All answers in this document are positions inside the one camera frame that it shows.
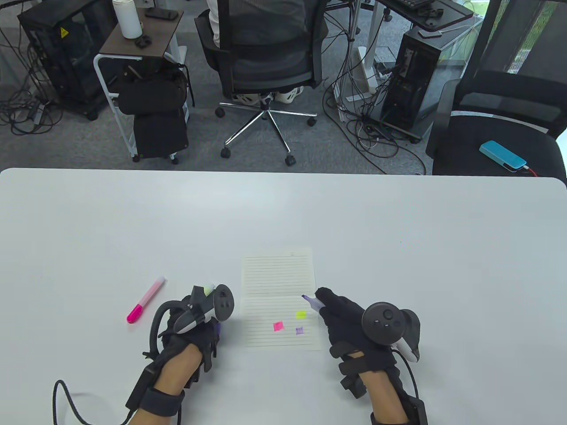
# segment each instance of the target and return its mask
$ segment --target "office chair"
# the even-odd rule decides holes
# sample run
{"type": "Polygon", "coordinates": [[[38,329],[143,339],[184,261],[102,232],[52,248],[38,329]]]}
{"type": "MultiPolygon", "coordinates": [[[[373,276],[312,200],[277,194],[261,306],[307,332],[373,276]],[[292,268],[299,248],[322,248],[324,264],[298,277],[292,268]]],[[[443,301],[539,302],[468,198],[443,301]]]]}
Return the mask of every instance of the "office chair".
{"type": "Polygon", "coordinates": [[[220,103],[215,111],[219,118],[225,115],[224,108],[255,112],[225,142],[221,157],[229,158],[229,144],[262,118],[270,121],[287,151],[285,163],[295,164],[273,115],[309,117],[307,123],[314,126],[317,114],[272,109],[273,93],[321,83],[321,44],[328,34],[323,19],[326,4],[327,0],[218,0],[220,47],[213,41],[209,10],[195,18],[207,63],[218,72],[223,95],[229,99],[236,94],[260,95],[258,106],[220,103]]]}
{"type": "Polygon", "coordinates": [[[564,1],[490,1],[462,79],[441,94],[426,148],[434,175],[532,175],[512,173],[479,151],[494,140],[536,175],[567,184],[556,142],[567,127],[566,22],[564,1]]]}

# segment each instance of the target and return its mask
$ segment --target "black keyboard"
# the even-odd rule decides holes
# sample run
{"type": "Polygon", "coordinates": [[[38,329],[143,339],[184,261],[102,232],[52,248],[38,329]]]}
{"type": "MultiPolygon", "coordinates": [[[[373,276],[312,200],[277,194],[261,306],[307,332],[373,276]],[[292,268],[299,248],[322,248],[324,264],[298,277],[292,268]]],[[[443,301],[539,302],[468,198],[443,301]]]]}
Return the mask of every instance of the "black keyboard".
{"type": "Polygon", "coordinates": [[[435,0],[396,0],[396,2],[411,10],[417,10],[423,6],[430,5],[434,1],[435,0]]]}

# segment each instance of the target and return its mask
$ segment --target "black glove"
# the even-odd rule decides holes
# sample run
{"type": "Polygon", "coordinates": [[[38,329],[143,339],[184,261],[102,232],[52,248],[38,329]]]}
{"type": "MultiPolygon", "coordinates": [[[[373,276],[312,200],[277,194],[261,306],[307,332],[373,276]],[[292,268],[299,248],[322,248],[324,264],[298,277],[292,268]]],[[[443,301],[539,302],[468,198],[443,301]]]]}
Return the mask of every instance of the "black glove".
{"type": "Polygon", "coordinates": [[[378,345],[364,334],[364,309],[360,305],[346,297],[335,295],[328,288],[319,288],[315,296],[325,304],[319,314],[329,330],[331,354],[345,361],[339,366],[343,375],[384,371],[396,364],[389,346],[378,345]],[[356,351],[361,351],[364,356],[356,359],[349,356],[356,351]]]}
{"type": "Polygon", "coordinates": [[[158,371],[160,371],[173,357],[185,350],[189,344],[195,344],[203,355],[201,364],[204,364],[205,372],[208,372],[212,367],[211,356],[217,357],[217,344],[220,340],[220,324],[215,318],[212,318],[207,323],[199,324],[195,328],[181,335],[173,332],[174,323],[185,312],[185,310],[180,306],[190,303],[190,295],[186,296],[181,301],[169,301],[168,303],[162,304],[155,315],[154,322],[152,323],[152,329],[150,331],[150,351],[143,354],[154,361],[155,368],[158,371]],[[157,335],[159,323],[167,310],[170,311],[170,317],[167,321],[167,329],[160,335],[157,335]],[[156,343],[157,338],[162,339],[162,352],[158,352],[156,343]]]}

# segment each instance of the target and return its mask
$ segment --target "black computer tower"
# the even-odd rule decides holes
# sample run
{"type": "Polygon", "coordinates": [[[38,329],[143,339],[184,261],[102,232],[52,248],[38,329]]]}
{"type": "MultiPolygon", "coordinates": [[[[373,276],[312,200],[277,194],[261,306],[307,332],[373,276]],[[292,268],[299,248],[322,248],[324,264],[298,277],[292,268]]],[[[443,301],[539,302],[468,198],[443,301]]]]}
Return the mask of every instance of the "black computer tower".
{"type": "Polygon", "coordinates": [[[473,16],[437,38],[422,37],[428,33],[417,26],[404,34],[382,106],[384,122],[410,130],[436,109],[445,83],[461,77],[482,20],[473,16]]]}
{"type": "MultiPolygon", "coordinates": [[[[46,0],[18,16],[63,108],[96,119],[105,101],[92,60],[117,24],[112,0],[46,0]]],[[[100,61],[107,84],[121,61],[100,61]]]]}

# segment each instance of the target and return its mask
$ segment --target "mesh panel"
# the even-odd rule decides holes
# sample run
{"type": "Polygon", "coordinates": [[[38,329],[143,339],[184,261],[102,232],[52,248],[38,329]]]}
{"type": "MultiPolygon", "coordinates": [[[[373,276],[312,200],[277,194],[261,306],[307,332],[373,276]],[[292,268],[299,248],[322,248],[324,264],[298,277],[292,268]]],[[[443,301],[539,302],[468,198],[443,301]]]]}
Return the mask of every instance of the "mesh panel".
{"type": "Polygon", "coordinates": [[[460,105],[550,129],[562,125],[565,96],[558,96],[567,91],[566,24],[565,3],[502,0],[460,105]]]}
{"type": "Polygon", "coordinates": [[[480,68],[567,84],[567,5],[503,0],[480,68]]]}
{"type": "Polygon", "coordinates": [[[232,43],[270,45],[309,37],[319,0],[229,0],[232,43]]]}

